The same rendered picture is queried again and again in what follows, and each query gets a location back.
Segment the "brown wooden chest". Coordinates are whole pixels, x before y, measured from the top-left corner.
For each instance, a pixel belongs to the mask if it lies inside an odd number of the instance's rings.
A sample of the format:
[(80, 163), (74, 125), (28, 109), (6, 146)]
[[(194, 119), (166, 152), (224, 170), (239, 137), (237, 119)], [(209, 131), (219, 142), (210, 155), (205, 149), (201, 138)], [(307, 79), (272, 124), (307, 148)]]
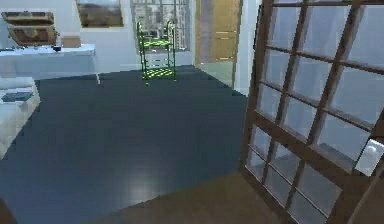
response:
[(59, 36), (52, 12), (2, 12), (8, 24), (8, 37), (19, 46), (54, 46)]

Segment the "framed landscape picture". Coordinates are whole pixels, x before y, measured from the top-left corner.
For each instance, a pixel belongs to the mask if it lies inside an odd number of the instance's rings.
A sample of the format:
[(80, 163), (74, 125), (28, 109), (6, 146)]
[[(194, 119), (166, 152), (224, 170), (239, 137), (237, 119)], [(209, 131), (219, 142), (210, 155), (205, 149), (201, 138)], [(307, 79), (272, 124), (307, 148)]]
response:
[(123, 27), (121, 0), (75, 0), (83, 28)]

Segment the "white long table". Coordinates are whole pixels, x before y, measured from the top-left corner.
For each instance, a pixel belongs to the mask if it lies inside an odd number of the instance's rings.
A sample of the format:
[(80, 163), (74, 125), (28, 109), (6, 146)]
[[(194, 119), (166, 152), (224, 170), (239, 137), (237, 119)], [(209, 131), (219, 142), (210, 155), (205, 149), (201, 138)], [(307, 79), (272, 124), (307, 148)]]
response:
[(56, 46), (6, 48), (0, 51), (0, 77), (32, 77), (35, 80), (94, 75), (97, 83), (99, 63), (94, 44), (78, 48)]

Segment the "window with city view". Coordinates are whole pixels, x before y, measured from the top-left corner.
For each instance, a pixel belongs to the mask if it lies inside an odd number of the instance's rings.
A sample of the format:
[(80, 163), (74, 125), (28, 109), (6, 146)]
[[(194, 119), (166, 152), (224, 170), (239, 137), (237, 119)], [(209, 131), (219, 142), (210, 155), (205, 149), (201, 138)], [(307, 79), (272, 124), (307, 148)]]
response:
[(160, 38), (167, 23), (175, 28), (177, 51), (190, 49), (190, 0), (131, 0), (134, 22), (140, 22), (146, 35)]

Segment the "tan cardboard box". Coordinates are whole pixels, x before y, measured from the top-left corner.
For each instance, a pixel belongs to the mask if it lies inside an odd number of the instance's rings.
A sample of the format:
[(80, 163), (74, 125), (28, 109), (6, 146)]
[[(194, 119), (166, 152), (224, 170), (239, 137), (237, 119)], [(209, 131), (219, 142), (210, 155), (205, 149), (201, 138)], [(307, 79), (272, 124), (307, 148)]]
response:
[(63, 36), (61, 44), (64, 48), (79, 48), (81, 46), (81, 39), (79, 36)]

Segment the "white pillow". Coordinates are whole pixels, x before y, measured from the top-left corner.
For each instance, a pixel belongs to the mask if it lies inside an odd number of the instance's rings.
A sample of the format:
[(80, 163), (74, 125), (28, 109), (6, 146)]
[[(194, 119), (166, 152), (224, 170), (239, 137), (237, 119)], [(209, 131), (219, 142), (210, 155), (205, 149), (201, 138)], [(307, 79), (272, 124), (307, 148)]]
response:
[(0, 77), (0, 90), (27, 88), (35, 84), (32, 77), (14, 77), (14, 78), (1, 78)]

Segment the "dark book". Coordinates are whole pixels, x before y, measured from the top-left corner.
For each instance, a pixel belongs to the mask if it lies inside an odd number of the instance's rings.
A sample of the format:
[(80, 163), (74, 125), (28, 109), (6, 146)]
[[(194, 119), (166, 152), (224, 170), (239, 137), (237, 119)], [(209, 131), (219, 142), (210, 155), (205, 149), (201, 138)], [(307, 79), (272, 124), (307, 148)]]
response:
[(33, 96), (32, 92), (12, 92), (6, 93), (2, 97), (3, 102), (17, 102), (17, 101), (27, 101)]

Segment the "light wooden cupboard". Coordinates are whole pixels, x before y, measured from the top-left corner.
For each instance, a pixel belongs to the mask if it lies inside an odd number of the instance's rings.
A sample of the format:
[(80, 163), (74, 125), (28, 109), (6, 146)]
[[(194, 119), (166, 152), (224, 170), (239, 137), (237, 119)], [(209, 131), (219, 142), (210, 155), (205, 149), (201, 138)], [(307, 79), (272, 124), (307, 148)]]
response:
[(196, 0), (195, 64), (234, 61), (242, 0)]

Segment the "brown glass pane door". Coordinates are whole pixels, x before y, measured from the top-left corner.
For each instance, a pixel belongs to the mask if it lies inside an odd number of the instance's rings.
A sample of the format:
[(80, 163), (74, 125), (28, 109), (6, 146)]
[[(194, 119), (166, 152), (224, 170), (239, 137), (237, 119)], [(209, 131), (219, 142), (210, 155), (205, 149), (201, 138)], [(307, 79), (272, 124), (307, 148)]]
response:
[(283, 224), (384, 224), (384, 0), (262, 0), (240, 171)]

